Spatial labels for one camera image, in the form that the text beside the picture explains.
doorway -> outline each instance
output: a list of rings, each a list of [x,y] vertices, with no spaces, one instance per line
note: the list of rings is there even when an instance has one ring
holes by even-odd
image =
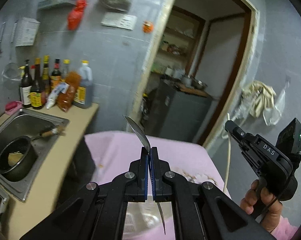
[[[146,134],[203,144],[234,85],[250,19],[251,9],[238,0],[175,0],[137,116]],[[195,21],[195,27],[176,25],[183,20]],[[191,45],[181,42],[189,39]],[[187,76],[207,88],[181,81]]]

brown bottle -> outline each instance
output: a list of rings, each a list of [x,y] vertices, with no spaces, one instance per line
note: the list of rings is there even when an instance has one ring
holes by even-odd
[[[30,101],[34,109],[42,109],[46,103],[45,85],[40,77],[40,58],[35,60],[35,78],[30,89]]]
[[[31,107],[31,102],[30,102],[30,89],[31,86],[33,85],[33,80],[30,76],[29,73],[29,59],[25,60],[25,68],[24,68],[24,75],[21,78],[21,82],[19,85],[19,92],[20,92],[20,101],[23,104],[23,107],[29,108]]]
[[[59,71],[59,62],[60,59],[57,58],[55,59],[55,66],[54,66],[54,70],[51,74],[51,91],[53,91],[53,89],[59,84],[60,82],[60,78],[61,78],[61,72]]]
[[[44,56],[44,69],[43,69],[43,75],[42,80],[45,86],[45,92],[46,96],[49,96],[51,90],[50,90],[50,80],[49,80],[49,56]]]

plastic jug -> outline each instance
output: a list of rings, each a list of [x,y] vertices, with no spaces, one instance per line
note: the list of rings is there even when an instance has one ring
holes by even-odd
[[[92,70],[88,66],[87,60],[82,61],[82,66],[78,70],[82,77],[82,80],[77,89],[73,105],[80,108],[88,108],[92,105],[93,95],[93,82],[92,82]]]

blue gripper pad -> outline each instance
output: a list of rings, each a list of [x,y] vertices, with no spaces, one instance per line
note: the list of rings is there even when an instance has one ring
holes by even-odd
[[[146,156],[146,161],[145,161],[145,200],[147,200],[148,196],[148,162],[149,162],[149,156]]]
[[[155,200],[156,185],[155,185],[154,157],[153,157],[152,148],[150,148],[150,156],[148,157],[148,164],[149,164],[149,174],[150,174],[151,188],[153,193],[153,200]]]

gray tiled wall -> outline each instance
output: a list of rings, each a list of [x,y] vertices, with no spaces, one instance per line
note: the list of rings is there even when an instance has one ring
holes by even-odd
[[[133,0],[128,14],[137,16],[137,23],[133,31],[102,26],[100,24],[106,11],[98,0],[88,0],[84,18],[77,31],[67,30],[67,16],[71,7],[55,8],[37,11],[37,4],[41,0],[10,0],[6,9],[0,12],[0,19],[11,18],[6,29],[12,29],[14,19],[21,15],[16,8],[22,11],[23,17],[37,18],[41,22],[36,44],[24,48],[23,54],[17,52],[19,64],[29,57],[43,58],[50,55],[50,66],[53,67],[54,58],[69,58],[71,69],[80,67],[83,59],[89,60],[94,80],[93,101],[100,104],[97,119],[92,122],[89,131],[124,130],[123,114],[128,114],[132,104],[134,91],[142,73],[142,65],[146,52],[150,46],[151,34],[142,31],[142,23],[149,20],[155,23],[160,14],[164,0]],[[7,35],[5,46],[9,46]],[[8,61],[8,52],[5,50],[3,62],[0,62],[1,71],[4,62]],[[0,111],[7,101],[18,99],[18,84],[0,95]]]
[[[277,94],[285,85],[286,75],[291,84],[286,90],[285,110],[276,126],[267,127],[262,117],[250,118],[243,129],[260,134],[275,144],[279,132],[294,117],[301,122],[301,17],[288,0],[266,0],[266,32],[260,64],[256,78],[274,88]],[[225,141],[213,157],[221,176],[225,177],[227,142]],[[296,171],[298,189],[294,197],[283,202],[283,215],[292,225],[301,223],[301,164]],[[237,203],[244,197],[250,184],[257,177],[240,154],[238,145],[232,141],[232,155],[228,190]]]

